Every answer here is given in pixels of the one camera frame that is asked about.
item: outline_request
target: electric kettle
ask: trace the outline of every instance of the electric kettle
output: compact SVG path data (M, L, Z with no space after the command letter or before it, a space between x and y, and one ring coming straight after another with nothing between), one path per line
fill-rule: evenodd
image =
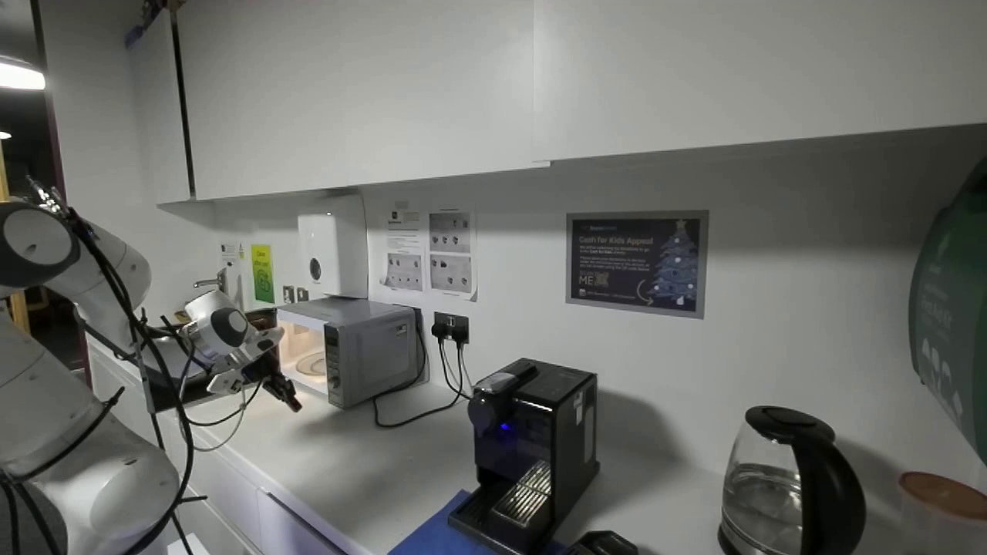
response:
M848 555L867 504L836 431L790 406L754 406L723 488L728 555Z

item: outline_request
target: green object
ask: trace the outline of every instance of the green object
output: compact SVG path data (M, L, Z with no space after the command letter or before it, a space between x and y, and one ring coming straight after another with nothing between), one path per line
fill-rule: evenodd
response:
M274 302L274 255L269 245L250 247L250 264L252 264L252 299Z
M925 237L909 348L919 379L987 464L987 160Z

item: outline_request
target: wall-mounted cabinet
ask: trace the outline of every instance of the wall-mounted cabinet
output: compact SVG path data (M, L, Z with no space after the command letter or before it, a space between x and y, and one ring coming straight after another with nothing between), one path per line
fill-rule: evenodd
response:
M532 0L190 0L198 198L536 166Z
M162 13L129 49L143 183L155 204L190 198L173 20Z
M549 160L987 119L987 2L535 0Z

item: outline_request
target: white robotic arm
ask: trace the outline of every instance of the white robotic arm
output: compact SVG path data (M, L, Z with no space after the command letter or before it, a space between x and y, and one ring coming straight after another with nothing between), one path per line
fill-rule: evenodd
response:
M0 204L0 296L45 285L72 299L92 332L134 351L143 336L122 304L144 299L148 263L97 226L84 237L73 226L79 220L72 214ZM262 348L244 314L200 314L187 332L229 351L229 370L299 411L277 351ZM170 459L104 411L50 351L0 317L0 472L37 485L63 512L69 555L127 552L163 522L179 495Z

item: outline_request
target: ceiling light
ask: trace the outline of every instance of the ceiling light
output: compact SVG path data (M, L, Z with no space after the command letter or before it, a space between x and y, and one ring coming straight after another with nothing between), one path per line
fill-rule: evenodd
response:
M0 90L45 90L46 79L21 58L0 55Z

